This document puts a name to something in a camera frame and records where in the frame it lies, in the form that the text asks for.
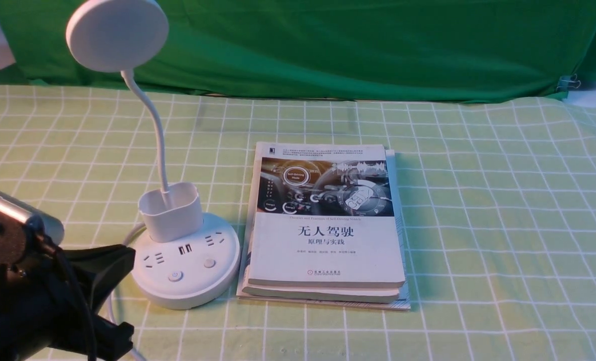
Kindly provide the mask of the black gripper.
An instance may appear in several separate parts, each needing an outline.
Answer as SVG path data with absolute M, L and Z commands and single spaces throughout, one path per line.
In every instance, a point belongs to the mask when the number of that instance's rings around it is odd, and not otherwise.
M 26 360 L 44 348 L 119 360 L 133 348 L 134 327 L 110 321 L 105 302 L 133 269 L 125 245 L 37 254 L 29 270 L 0 263 L 0 360 Z

